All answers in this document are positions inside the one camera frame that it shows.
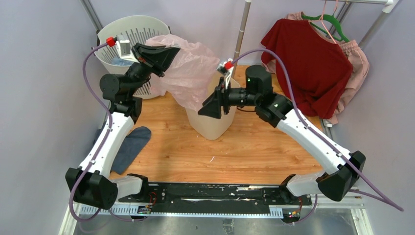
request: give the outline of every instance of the pink pants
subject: pink pants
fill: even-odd
[[[301,17],[303,13],[290,13],[285,18],[294,21],[302,21],[303,18]],[[328,39],[320,34],[320,32],[315,29],[316,33],[318,33],[322,38],[329,42],[333,42],[331,39]],[[368,71],[369,71],[369,62],[366,58],[366,55],[357,45],[356,40],[351,42],[337,42],[337,44],[342,49],[343,53],[347,56],[350,63],[353,65],[353,73],[350,76],[350,79],[346,85],[345,91],[343,92],[342,96],[340,97],[339,102],[337,103],[336,110],[334,111],[333,117],[331,117],[328,121],[332,124],[337,124],[337,117],[336,114],[342,112],[346,105],[350,103],[351,99],[354,95],[358,92],[361,85],[363,84]],[[275,60],[271,61],[270,63],[264,65],[270,72],[275,73]]]

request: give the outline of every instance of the pink plastic bag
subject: pink plastic bag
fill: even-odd
[[[164,77],[151,76],[151,93],[165,95],[168,91],[178,104],[198,111],[208,97],[208,86],[219,58],[201,43],[189,43],[172,34],[150,38],[145,44],[180,48]]]

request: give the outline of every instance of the metal clothes rack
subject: metal clothes rack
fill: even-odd
[[[242,14],[241,27],[239,29],[239,35],[238,35],[238,39],[236,41],[236,48],[235,48],[235,53],[233,55],[233,59],[236,59],[239,56],[239,53],[240,53],[240,50],[241,50],[242,40],[243,40],[243,37],[244,37],[245,26],[246,26],[246,22],[247,22],[247,19],[248,19],[248,14],[249,14],[250,6],[251,6],[251,1],[252,0],[245,0],[245,8],[244,8],[244,12]],[[336,18],[339,20],[340,23],[343,22],[346,15],[349,13],[352,5],[354,5],[355,3],[371,3],[371,4],[382,4],[382,5],[384,5],[384,8],[382,9],[381,14],[375,20],[375,22],[370,27],[370,29],[367,31],[367,33],[363,37],[363,39],[360,41],[359,46],[362,49],[367,45],[368,41],[370,41],[370,39],[375,34],[377,29],[385,21],[385,19],[389,15],[389,13],[392,12],[393,8],[399,2],[399,0],[338,0],[338,1],[346,2],[341,7],[341,9],[339,11],[339,14],[336,16]],[[94,24],[95,28],[97,30],[101,30],[102,29],[102,24],[99,21],[99,18],[97,16],[96,12],[94,11],[94,8],[93,8],[90,0],[81,0],[81,2],[83,4],[86,12],[88,13],[92,23]],[[334,27],[331,27],[330,28],[330,33],[334,34],[335,32],[336,32],[336,29]]]
[[[378,16],[378,18],[375,20],[375,22],[372,24],[370,29],[367,31],[367,33],[364,35],[363,39],[359,43],[360,48],[365,48],[365,46],[368,44],[368,42],[371,40],[372,36],[376,33],[380,25],[386,20],[389,13],[392,12],[393,8],[398,4],[399,0],[338,0],[338,1],[344,1],[346,4],[343,4],[341,7],[339,14],[337,15],[337,19],[340,23],[343,22],[346,15],[349,13],[351,6],[354,3],[371,3],[371,4],[382,4],[384,5],[382,12]],[[336,29],[334,27],[330,28],[330,33],[333,34],[336,32]]]

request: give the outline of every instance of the white laundry basket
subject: white laundry basket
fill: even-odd
[[[100,32],[98,32],[98,39],[100,43],[103,43],[109,37],[116,37],[122,34],[130,40],[130,45],[134,46],[136,43],[144,44],[149,38],[158,35],[167,35],[170,33],[168,26],[161,20],[150,16],[127,16],[116,20],[107,26],[105,26]],[[111,61],[114,57],[119,57],[115,47],[106,46],[98,50],[95,55],[105,66],[109,73],[124,74],[130,66],[118,66],[112,65]],[[151,99],[157,97],[157,95],[151,94],[150,86],[151,81],[147,82],[139,88],[134,96],[141,97],[143,99]]]
[[[219,72],[216,72],[212,82],[208,87],[208,94],[212,94],[215,90],[215,87],[219,83],[221,75]],[[231,78],[231,87],[238,88],[241,87],[238,82]],[[190,125],[195,129],[199,134],[205,137],[208,140],[215,140],[219,138],[232,124],[233,118],[235,117],[236,107],[232,106],[229,110],[229,113],[225,115],[222,110],[221,119],[216,119],[212,117],[198,115],[196,111],[191,109],[186,109],[187,118],[189,119]]]

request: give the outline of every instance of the wooden table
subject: wooden table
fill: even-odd
[[[246,67],[238,66],[235,74],[242,87]],[[275,92],[283,94],[275,77],[273,85]],[[309,119],[321,127],[318,117]],[[321,170],[298,143],[255,113],[236,111],[230,128],[209,141],[190,126],[184,108],[167,93],[143,102],[134,128],[140,126],[151,130],[151,140],[123,176],[145,175],[152,182],[279,184],[290,174]],[[110,176],[119,177],[114,172]]]

